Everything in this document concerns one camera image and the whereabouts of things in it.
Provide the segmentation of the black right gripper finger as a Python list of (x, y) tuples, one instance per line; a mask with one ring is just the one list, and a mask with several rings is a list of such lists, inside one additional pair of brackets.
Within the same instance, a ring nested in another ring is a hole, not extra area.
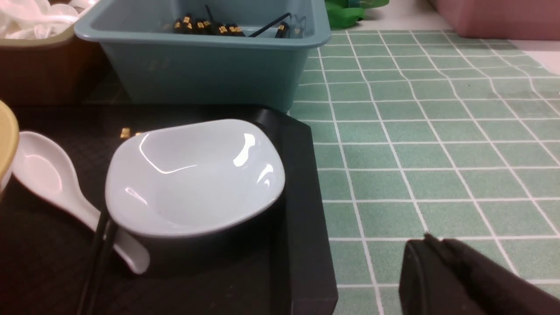
[(466, 243), (426, 233), (404, 248), (399, 281), (404, 315), (557, 315), (558, 298)]

